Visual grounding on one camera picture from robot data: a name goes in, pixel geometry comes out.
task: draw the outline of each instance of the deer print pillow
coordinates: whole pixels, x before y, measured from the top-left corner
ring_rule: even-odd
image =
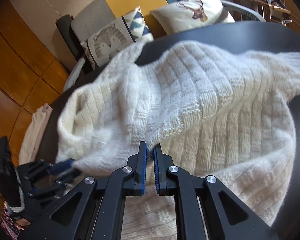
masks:
[[[222,9],[220,0],[181,0],[150,11],[150,14],[169,35],[218,23]]]
[[[81,46],[93,69],[107,64],[119,51],[138,41],[153,41],[140,7],[115,19]]]

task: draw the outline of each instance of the white knit sweater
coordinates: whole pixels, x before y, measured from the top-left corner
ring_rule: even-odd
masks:
[[[142,43],[120,52],[92,84],[77,89],[58,121],[57,160],[109,175],[161,143],[175,165],[216,175],[271,225],[287,192],[295,128],[287,102],[300,94],[300,53],[233,55],[194,41],[177,43],[138,67]],[[175,239],[173,198],[154,189],[127,198],[122,239]]]

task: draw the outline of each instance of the white garment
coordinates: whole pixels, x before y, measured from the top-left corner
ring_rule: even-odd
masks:
[[[91,84],[77,89],[58,120],[57,160],[75,158],[103,176],[126,164],[144,140],[161,143],[175,165],[216,175],[268,225],[287,192],[295,128],[287,102],[300,94],[300,53],[248,51],[179,42],[159,60],[134,64],[143,48],[120,52]],[[122,239],[175,239],[173,198],[127,199]]]

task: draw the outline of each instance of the silver screw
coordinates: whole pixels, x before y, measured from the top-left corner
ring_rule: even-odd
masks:
[[[217,178],[215,176],[210,175],[207,177],[207,181],[210,183],[215,183],[217,181]]]
[[[132,168],[130,166],[125,166],[122,168],[122,171],[125,173],[130,173],[132,171]]]
[[[179,168],[177,166],[170,166],[169,171],[171,172],[178,172]]]
[[[94,183],[94,178],[93,177],[86,177],[84,179],[85,184],[92,184]]]

